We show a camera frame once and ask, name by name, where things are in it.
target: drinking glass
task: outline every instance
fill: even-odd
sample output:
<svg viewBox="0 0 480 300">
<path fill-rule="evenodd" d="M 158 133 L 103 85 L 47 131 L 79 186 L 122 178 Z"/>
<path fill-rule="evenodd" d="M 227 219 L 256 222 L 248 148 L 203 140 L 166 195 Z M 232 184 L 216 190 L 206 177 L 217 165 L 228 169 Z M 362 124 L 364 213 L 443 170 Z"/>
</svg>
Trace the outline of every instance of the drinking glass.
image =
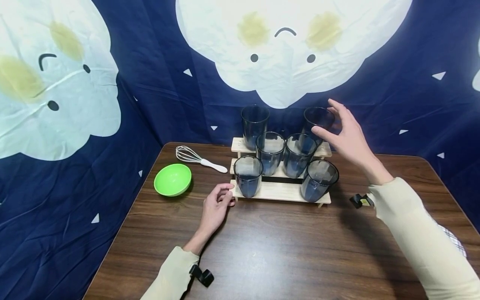
<svg viewBox="0 0 480 300">
<path fill-rule="evenodd" d="M 300 193 L 308 202 L 317 202 L 338 180 L 338 170 L 323 159 L 313 160 L 308 164 Z"/>
<path fill-rule="evenodd" d="M 307 108 L 303 112 L 303 116 L 305 118 L 305 124 L 303 125 L 302 133 L 311 137 L 316 142 L 317 147 L 320 146 L 324 140 L 312 132 L 312 127 L 319 126 L 330 130 L 335 122 L 335 115 L 326 108 L 312 107 Z M 310 140 L 300 140 L 302 148 L 309 149 L 311 146 L 309 143 L 311 143 Z"/>
<path fill-rule="evenodd" d="M 306 134 L 294 133 L 287 138 L 283 158 L 283 171 L 290 178 L 298 178 L 311 161 L 317 144 Z"/>
<path fill-rule="evenodd" d="M 266 107 L 250 105 L 242 109 L 243 140 L 249 150 L 255 150 L 257 138 L 267 129 L 269 116 L 270 112 Z"/>
<path fill-rule="evenodd" d="M 272 176 L 282 158 L 285 140 L 276 132 L 264 132 L 257 138 L 257 158 L 264 166 L 264 176 Z"/>
<path fill-rule="evenodd" d="M 262 182 L 264 167 L 262 162 L 254 156 L 244 156 L 233 165 L 235 181 L 245 198 L 252 198 L 257 193 Z"/>
</svg>

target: left hand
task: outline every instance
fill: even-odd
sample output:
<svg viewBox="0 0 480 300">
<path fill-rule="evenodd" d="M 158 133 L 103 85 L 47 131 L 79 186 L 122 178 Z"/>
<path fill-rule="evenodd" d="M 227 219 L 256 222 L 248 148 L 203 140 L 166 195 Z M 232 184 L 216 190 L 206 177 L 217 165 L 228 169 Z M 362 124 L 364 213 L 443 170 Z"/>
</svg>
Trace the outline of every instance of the left hand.
<svg viewBox="0 0 480 300">
<path fill-rule="evenodd" d="M 235 205 L 235 201 L 230 201 L 233 194 L 229 189 L 233 188 L 234 186 L 230 183 L 217 184 L 205 198 L 198 231 L 210 236 L 220 227 L 225 219 L 227 207 Z"/>
</svg>

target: navy blue backdrop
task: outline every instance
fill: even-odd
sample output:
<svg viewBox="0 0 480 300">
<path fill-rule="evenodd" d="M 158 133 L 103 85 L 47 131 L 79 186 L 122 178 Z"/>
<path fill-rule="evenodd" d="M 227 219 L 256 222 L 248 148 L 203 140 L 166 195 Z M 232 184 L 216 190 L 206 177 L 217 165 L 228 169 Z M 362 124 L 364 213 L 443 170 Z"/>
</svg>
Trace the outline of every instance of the navy blue backdrop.
<svg viewBox="0 0 480 300">
<path fill-rule="evenodd" d="M 81 298 L 160 146 L 230 145 L 241 136 L 241 108 L 264 105 L 255 91 L 226 85 L 214 63 L 189 47 L 174 0 L 93 2 L 119 68 L 121 127 L 111 137 L 91 136 L 62 161 L 0 160 L 0 299 Z M 472 88 L 479 16 L 477 0 L 415 0 L 352 78 L 270 108 L 269 129 L 295 132 L 306 107 L 334 98 L 357 117 L 374 152 L 427 159 L 480 228 L 480 92 Z M 432 77 L 442 72 L 441 80 Z M 100 222 L 91 224 L 96 214 Z"/>
</svg>

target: wooden rack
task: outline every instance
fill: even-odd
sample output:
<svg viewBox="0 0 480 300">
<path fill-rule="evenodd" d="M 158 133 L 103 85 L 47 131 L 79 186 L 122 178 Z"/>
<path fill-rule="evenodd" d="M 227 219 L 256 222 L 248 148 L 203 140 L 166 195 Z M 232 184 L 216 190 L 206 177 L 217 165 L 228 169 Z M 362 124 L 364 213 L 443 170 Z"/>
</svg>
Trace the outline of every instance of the wooden rack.
<svg viewBox="0 0 480 300">
<path fill-rule="evenodd" d="M 245 156 L 245 155 L 252 155 L 255 156 L 255 151 L 247 149 L 245 143 L 243 142 L 243 138 L 241 137 L 234 137 L 232 141 L 232 152 L 238 153 L 238 158 Z M 325 158 L 332 156 L 332 150 L 330 149 L 330 145 L 327 142 L 323 142 L 320 147 L 318 147 L 317 151 L 313 155 L 314 157 Z M 234 174 L 233 172 L 233 165 L 237 161 L 238 158 L 233 158 L 231 165 L 230 165 L 230 174 Z M 276 180 L 276 178 L 288 178 L 283 171 L 283 162 L 280 162 L 280 165 L 276 169 L 275 173 L 272 176 L 271 181 L 267 182 L 262 181 L 259 191 L 253 199 L 269 199 L 269 200 L 278 200 L 278 201 L 294 201 L 294 202 L 307 202 L 303 199 L 300 194 L 300 185 L 299 183 L 285 183 L 280 182 L 280 180 Z M 244 198 L 240 192 L 240 189 L 237 187 L 235 180 L 230 181 L 231 184 L 235 185 L 235 188 L 232 189 L 233 196 L 235 200 L 238 201 L 238 198 Z M 325 194 L 322 198 L 320 198 L 317 202 L 315 202 L 318 207 L 321 207 L 323 204 L 330 204 L 332 201 L 330 199 L 330 194 Z"/>
</svg>

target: beige sleeve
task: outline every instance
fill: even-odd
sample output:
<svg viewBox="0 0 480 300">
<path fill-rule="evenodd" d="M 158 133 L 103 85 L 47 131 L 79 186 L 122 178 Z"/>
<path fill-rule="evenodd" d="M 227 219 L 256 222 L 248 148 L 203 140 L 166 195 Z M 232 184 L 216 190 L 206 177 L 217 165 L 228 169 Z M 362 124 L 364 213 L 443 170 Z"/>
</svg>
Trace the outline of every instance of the beige sleeve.
<svg viewBox="0 0 480 300">
<path fill-rule="evenodd" d="M 369 196 L 430 300 L 480 299 L 477 274 L 403 179 L 370 186 Z"/>
<path fill-rule="evenodd" d="M 179 300 L 190 282 L 190 269 L 199 257 L 175 247 L 141 300 Z"/>
</svg>

